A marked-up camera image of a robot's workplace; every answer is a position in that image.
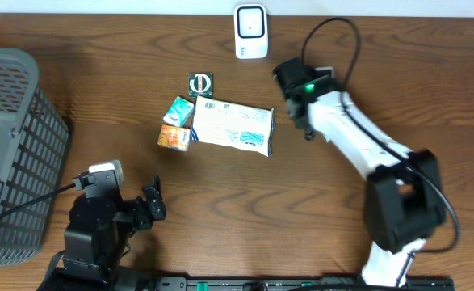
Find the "orange small carton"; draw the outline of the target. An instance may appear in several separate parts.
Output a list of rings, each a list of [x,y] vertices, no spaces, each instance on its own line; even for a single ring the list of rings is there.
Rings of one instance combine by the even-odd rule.
[[[190,129],[164,124],[161,127],[157,144],[163,148],[187,151],[190,145],[190,140]]]

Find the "teal small carton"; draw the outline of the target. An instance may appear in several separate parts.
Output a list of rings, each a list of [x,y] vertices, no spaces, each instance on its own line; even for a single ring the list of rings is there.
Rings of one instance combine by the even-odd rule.
[[[163,121],[175,127],[182,127],[189,120],[194,107],[195,105],[192,102],[177,96],[167,113],[163,116]]]

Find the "white snack bag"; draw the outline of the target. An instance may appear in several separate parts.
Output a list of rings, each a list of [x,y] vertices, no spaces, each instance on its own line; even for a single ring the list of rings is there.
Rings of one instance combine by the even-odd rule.
[[[191,131],[195,142],[271,156],[275,110],[198,96]]]

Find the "dark green round-logo box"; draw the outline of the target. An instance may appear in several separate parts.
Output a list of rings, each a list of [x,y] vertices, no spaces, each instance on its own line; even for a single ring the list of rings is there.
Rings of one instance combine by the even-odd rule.
[[[213,73],[189,74],[188,92],[191,98],[196,98],[197,96],[212,98],[213,85]]]

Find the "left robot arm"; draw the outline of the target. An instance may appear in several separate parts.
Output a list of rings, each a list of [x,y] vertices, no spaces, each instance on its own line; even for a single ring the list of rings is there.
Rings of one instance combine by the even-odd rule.
[[[40,290],[154,290],[155,280],[120,266],[130,251],[128,240],[166,218],[161,180],[155,175],[142,187],[144,197],[124,200],[114,171],[74,179],[84,192],[69,211],[65,249],[55,254]]]

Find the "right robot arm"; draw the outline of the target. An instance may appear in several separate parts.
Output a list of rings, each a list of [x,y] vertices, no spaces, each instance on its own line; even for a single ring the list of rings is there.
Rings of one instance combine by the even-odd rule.
[[[373,243],[360,278],[365,285],[408,289],[415,255],[446,220],[441,179],[429,150],[394,141],[354,104],[333,69],[311,68],[293,58],[276,66],[273,79],[289,117],[306,138],[321,133],[365,181],[364,221]]]

